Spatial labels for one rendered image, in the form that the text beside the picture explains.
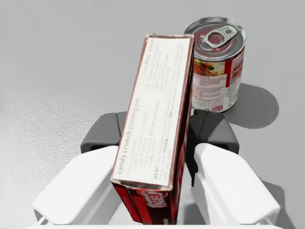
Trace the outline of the red and white can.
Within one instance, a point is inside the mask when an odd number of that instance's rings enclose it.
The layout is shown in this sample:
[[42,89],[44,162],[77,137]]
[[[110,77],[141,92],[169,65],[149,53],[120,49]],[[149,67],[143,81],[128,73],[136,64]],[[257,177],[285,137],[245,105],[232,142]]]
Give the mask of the red and white can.
[[246,34],[224,17],[206,17],[190,24],[194,35],[192,107],[221,113],[237,101],[241,84]]

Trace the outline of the red and white carton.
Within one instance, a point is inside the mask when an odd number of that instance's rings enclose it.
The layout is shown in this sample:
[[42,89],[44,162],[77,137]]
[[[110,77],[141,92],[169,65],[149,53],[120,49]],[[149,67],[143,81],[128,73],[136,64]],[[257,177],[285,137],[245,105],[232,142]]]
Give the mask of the red and white carton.
[[177,222],[192,106],[194,36],[145,36],[111,183],[131,218]]

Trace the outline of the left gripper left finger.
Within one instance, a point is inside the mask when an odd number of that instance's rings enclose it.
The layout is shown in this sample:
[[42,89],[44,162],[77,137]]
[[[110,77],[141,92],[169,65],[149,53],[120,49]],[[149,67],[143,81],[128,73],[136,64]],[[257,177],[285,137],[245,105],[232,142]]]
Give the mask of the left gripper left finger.
[[126,112],[101,115],[76,156],[36,197],[39,225],[108,224],[121,204],[110,182]]

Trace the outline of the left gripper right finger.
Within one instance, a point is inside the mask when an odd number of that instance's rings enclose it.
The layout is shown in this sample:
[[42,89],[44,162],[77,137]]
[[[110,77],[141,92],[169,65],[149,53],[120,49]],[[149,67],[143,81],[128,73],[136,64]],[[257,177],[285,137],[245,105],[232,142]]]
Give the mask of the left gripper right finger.
[[273,225],[280,205],[249,163],[220,113],[195,110],[188,124],[191,194],[208,225]]

